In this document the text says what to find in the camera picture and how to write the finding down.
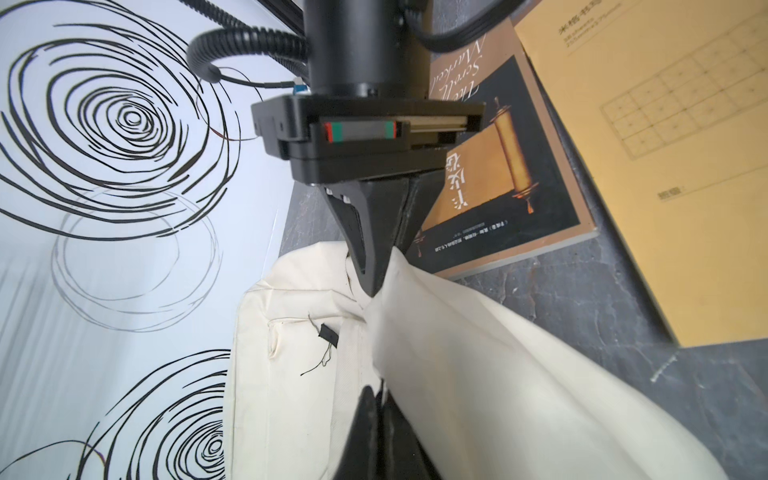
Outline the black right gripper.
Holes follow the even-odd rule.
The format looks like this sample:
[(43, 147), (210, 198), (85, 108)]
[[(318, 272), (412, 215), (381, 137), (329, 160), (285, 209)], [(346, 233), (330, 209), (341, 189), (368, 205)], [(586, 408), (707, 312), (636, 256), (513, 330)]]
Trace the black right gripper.
[[(407, 253), (442, 192), (448, 150), (461, 133), (480, 131), (485, 105), (283, 95), (251, 113), (266, 153), (289, 162), (294, 180), (322, 185), (360, 287), (373, 297), (391, 250)], [(402, 175), (414, 176), (372, 180)]]

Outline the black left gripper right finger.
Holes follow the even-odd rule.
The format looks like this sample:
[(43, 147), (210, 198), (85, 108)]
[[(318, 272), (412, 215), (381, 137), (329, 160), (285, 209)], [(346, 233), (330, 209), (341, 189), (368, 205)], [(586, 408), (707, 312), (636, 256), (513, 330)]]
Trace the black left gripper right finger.
[(389, 393), (379, 394), (379, 478), (441, 478), (411, 424)]

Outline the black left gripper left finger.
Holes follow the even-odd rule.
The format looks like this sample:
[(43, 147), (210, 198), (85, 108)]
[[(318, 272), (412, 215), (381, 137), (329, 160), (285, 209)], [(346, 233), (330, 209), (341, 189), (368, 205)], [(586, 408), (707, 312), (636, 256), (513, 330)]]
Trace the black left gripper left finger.
[(371, 480), (378, 469), (379, 403), (370, 386), (359, 397), (334, 480)]

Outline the cream canvas backpack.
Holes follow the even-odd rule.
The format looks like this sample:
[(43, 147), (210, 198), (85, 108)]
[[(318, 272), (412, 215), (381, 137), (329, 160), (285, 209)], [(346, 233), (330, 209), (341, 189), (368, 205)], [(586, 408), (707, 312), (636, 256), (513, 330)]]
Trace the cream canvas backpack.
[(244, 295), (224, 405), (230, 479), (329, 479), (383, 387), (445, 479), (722, 479), (681, 423), (514, 311), (394, 251), (366, 294), (343, 242)]

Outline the brown black scroll book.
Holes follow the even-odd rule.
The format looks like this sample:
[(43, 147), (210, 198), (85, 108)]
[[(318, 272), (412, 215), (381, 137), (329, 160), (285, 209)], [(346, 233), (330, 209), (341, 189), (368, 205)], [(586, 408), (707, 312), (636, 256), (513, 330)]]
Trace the brown black scroll book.
[(413, 266), (457, 279), (596, 236), (512, 21), (437, 58), (429, 93), (485, 110), (447, 154), (445, 186), (406, 254)]

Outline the yellow grid exercise book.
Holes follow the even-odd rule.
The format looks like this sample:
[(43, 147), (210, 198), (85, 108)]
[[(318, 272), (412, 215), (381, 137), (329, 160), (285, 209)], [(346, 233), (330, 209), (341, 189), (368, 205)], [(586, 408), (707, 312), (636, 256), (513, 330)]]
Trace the yellow grid exercise book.
[(676, 342), (767, 335), (767, 5), (542, 1), (516, 24)]

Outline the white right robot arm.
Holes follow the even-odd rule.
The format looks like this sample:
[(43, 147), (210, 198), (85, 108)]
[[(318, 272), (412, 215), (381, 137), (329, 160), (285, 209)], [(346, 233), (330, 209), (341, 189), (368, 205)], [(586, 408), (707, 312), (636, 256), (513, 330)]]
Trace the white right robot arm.
[(430, 56), (397, 1), (310, 1), (310, 93), (252, 108), (266, 152), (322, 190), (368, 295), (443, 189), (448, 151), (480, 104), (429, 98)]

